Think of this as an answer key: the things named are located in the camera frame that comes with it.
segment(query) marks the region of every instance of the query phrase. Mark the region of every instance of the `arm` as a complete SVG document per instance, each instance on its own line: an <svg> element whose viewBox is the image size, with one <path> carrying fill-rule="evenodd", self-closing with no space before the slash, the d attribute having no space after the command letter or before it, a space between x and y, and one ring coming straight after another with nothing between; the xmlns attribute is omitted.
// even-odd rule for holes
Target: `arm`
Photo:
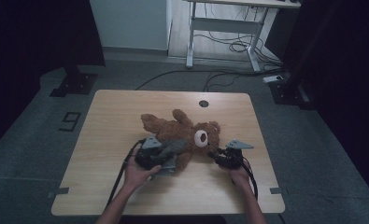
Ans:
<svg viewBox="0 0 369 224"><path fill-rule="evenodd" d="M265 217L263 216L263 212L261 211L261 208L257 203L256 197L253 194L251 185L248 182L249 177L245 169L243 169L243 167L240 167L237 170L228 170L223 167L220 168L228 172L231 179L235 182L236 186L243 194L245 200L246 219L248 221L248 224L267 223Z"/></svg>
<svg viewBox="0 0 369 224"><path fill-rule="evenodd" d="M150 175L158 173L161 166L155 166L151 170L144 170L136 162L132 156L125 169L125 179L122 188L118 191L115 198L108 205L103 214L97 219L97 224L119 223L123 210L136 189L147 181Z"/></svg>

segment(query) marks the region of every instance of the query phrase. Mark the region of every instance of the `teddy bear leg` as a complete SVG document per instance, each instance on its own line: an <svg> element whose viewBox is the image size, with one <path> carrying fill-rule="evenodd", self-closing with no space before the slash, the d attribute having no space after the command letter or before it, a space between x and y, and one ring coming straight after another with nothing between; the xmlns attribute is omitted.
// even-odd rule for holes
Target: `teddy bear leg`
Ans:
<svg viewBox="0 0 369 224"><path fill-rule="evenodd" d="M183 170L187 166L188 162L190 162L191 157L192 153L190 152L184 152L178 155L176 159L176 169L178 171Z"/></svg>

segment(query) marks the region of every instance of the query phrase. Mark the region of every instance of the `hand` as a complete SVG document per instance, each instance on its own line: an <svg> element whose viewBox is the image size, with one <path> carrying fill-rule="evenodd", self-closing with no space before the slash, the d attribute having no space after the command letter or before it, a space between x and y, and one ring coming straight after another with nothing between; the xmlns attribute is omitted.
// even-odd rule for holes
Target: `hand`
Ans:
<svg viewBox="0 0 369 224"><path fill-rule="evenodd" d="M248 168L250 167L247 161L244 161L244 163ZM245 187L250 187L250 183L248 182L249 181L248 173L242 166L236 170L234 169L230 170L220 165L219 168L225 170L239 188L243 189Z"/></svg>
<svg viewBox="0 0 369 224"><path fill-rule="evenodd" d="M125 169L125 179L122 187L135 190L142 186L147 179L161 170L161 165L154 166L151 170L146 170L139 166L135 162L135 155L137 154L138 148L133 152L133 155L128 160L128 164Z"/></svg>

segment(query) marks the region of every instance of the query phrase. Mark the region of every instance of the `teddy bear snout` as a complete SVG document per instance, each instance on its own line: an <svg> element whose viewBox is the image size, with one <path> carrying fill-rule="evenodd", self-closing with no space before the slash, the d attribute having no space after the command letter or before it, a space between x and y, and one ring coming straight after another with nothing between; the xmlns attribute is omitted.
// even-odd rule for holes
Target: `teddy bear snout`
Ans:
<svg viewBox="0 0 369 224"><path fill-rule="evenodd" d="M193 138L195 145L198 147L205 147L208 145L207 132L204 130L198 130Z"/></svg>

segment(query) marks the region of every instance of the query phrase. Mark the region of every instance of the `desk leg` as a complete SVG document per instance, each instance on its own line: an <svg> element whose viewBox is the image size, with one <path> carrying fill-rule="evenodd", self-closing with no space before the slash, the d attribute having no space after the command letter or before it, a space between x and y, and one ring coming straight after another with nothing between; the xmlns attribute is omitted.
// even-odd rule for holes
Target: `desk leg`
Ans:
<svg viewBox="0 0 369 224"><path fill-rule="evenodd" d="M186 65L188 68L192 68L192 60L193 60L193 26L195 23L195 10L196 10L196 3L194 2L192 5L190 42L188 43L188 49L187 49L187 64Z"/></svg>
<svg viewBox="0 0 369 224"><path fill-rule="evenodd" d="M250 58L251 65L253 65L254 72L261 72L260 66L257 62L257 54L255 53L255 49L257 47L257 42L260 38L261 31L263 30L263 25L265 22L266 14L268 13L269 7L265 8L265 11L263 12L263 17L260 19L257 32L253 38L253 41L251 41L250 48L248 49L248 57Z"/></svg>

